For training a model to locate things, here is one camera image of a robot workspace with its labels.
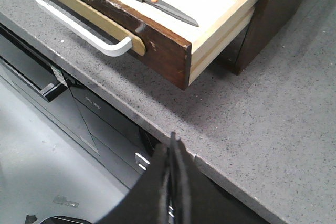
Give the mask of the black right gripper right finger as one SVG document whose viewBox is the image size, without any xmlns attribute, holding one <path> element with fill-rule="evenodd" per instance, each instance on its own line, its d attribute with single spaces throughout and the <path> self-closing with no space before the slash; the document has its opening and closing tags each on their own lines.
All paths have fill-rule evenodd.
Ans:
<svg viewBox="0 0 336 224">
<path fill-rule="evenodd" d="M 267 223 L 200 172 L 175 132 L 170 137 L 169 162 L 175 223 Z"/>
</svg>

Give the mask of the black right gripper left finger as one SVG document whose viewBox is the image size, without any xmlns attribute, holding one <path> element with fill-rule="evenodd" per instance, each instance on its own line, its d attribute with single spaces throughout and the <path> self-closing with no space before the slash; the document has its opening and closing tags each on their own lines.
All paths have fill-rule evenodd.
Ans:
<svg viewBox="0 0 336 224">
<path fill-rule="evenodd" d="M 158 144 L 150 165 L 125 198 L 99 223 L 168 223 L 169 150 Z"/>
</svg>

